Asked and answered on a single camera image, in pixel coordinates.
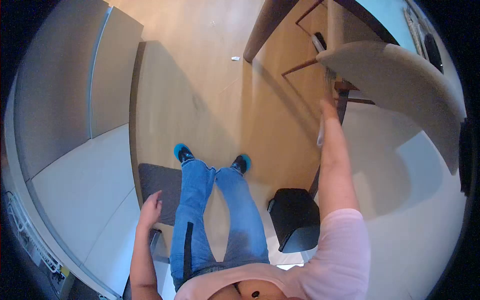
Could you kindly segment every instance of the shoe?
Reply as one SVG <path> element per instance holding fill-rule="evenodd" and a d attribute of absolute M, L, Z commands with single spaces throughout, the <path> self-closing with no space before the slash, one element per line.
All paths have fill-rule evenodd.
<path fill-rule="evenodd" d="M 184 144 L 177 144 L 175 148 L 173 148 L 173 154 L 181 163 L 195 158 L 190 149 Z"/>
<path fill-rule="evenodd" d="M 237 156 L 230 167 L 237 169 L 238 172 L 243 175 L 250 169 L 251 166 L 252 161 L 250 160 L 250 157 L 248 157 L 246 154 L 242 154 Z"/>

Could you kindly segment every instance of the black strap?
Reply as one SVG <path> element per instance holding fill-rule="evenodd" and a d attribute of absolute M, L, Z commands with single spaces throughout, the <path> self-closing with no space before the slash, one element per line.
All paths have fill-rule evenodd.
<path fill-rule="evenodd" d="M 188 222 L 183 246 L 183 283 L 192 277 L 192 232 L 193 223 Z"/>

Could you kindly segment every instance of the dish rack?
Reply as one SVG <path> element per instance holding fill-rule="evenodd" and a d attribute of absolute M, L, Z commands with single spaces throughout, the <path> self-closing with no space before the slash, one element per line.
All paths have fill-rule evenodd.
<path fill-rule="evenodd" d="M 38 232 L 32 226 L 25 209 L 18 201 L 17 197 L 10 191 L 8 195 L 7 212 L 12 216 L 12 219 L 17 227 L 13 229 L 15 236 L 20 241 L 20 244 L 28 253 L 32 261 L 35 261 L 34 256 L 39 254 L 42 261 L 47 265 L 52 273 L 60 271 L 61 263 L 48 249 L 43 240 L 40 238 Z"/>

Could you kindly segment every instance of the table leg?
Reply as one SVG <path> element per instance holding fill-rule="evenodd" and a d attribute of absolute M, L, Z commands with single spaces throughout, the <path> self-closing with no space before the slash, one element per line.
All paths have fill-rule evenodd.
<path fill-rule="evenodd" d="M 252 62 L 269 36 L 299 0 L 265 0 L 253 26 L 243 58 Z"/>

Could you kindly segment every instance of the white wall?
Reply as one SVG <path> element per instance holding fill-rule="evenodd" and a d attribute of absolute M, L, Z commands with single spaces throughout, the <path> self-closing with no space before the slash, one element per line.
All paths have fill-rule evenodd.
<path fill-rule="evenodd" d="M 343 129 L 372 245 L 368 299 L 424 299 L 462 226 L 458 172 L 407 117 L 348 103 Z"/>

